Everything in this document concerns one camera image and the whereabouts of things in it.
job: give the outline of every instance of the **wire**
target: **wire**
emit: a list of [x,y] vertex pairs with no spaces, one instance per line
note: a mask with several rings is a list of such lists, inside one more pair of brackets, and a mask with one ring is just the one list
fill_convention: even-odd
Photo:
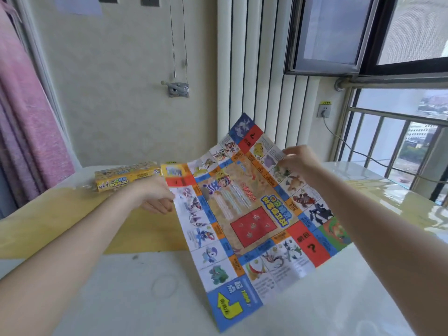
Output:
[[185,41],[185,8],[184,8],[184,0],[182,0],[182,14],[184,16],[184,46],[185,46],[185,79],[187,79],[188,83],[188,54],[187,54],[187,42]]
[[390,169],[395,170],[395,171],[400,171],[400,172],[403,172],[403,173],[406,173],[406,174],[409,174],[409,175],[413,175],[413,176],[416,176],[417,178],[422,178],[422,179],[427,180],[427,181],[430,181],[430,182],[432,182],[432,183],[448,184],[448,181],[438,181],[438,180],[428,179],[428,178],[426,178],[426,177],[423,177],[422,175],[418,175],[418,174],[415,174],[415,173],[407,172],[407,171],[401,170],[401,169],[399,169],[399,168],[389,167],[388,165],[384,165],[384,164],[380,163],[379,161],[373,159],[372,157],[367,156],[367,155],[364,154],[364,153],[356,152],[354,149],[352,149],[352,148],[349,146],[349,144],[347,144],[347,142],[346,142],[344,139],[342,139],[340,136],[334,134],[334,133],[331,131],[331,129],[328,128],[327,122],[325,121],[324,113],[325,113],[325,111],[322,112],[323,123],[325,124],[325,127],[328,129],[328,132],[330,132],[332,135],[334,135],[336,138],[338,138],[340,141],[342,141],[342,142],[349,148],[349,150],[350,150],[351,152],[360,154],[360,155],[362,155],[362,156],[368,158],[369,160],[373,160],[375,163],[377,163],[377,164],[379,164],[379,165],[381,165],[381,166],[383,166],[383,167],[385,167],[385,168],[390,168]]
[[176,52],[174,51],[174,33],[172,31],[171,0],[169,0],[169,17],[171,20],[172,61],[174,65],[174,82],[176,82]]

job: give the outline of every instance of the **yellow box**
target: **yellow box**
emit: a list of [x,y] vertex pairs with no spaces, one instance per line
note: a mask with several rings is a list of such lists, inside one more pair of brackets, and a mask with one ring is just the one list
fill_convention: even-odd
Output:
[[95,183],[98,192],[116,189],[132,183],[134,180],[160,174],[160,167],[157,163],[147,162],[136,165],[110,168],[108,170],[95,172]]

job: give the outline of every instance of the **red square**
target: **red square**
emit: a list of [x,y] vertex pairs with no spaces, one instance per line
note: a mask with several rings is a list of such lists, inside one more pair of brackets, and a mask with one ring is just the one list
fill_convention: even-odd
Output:
[[330,254],[321,243],[313,236],[308,228],[298,221],[293,226],[286,229],[291,237],[297,242],[299,247],[305,252],[315,267],[322,265],[330,259]]
[[250,150],[250,148],[257,142],[257,140],[261,137],[262,134],[263,131],[260,129],[260,127],[254,125],[238,144],[241,151],[244,154],[246,154]]
[[248,247],[277,226],[269,218],[266,211],[259,207],[230,224],[243,247]]

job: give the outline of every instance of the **red center square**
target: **red center square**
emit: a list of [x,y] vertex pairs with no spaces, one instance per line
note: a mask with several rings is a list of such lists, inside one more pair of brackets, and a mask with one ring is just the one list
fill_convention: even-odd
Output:
[[235,220],[230,226],[245,248],[277,228],[262,207]]

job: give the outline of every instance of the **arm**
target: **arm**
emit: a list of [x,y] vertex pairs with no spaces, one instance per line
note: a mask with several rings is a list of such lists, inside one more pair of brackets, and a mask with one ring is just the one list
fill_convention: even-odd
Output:
[[447,335],[448,245],[325,170],[308,146],[284,153],[282,165],[322,195],[414,332]]
[[50,335],[131,210],[142,205],[166,213],[172,199],[162,177],[136,181],[3,277],[1,334]]

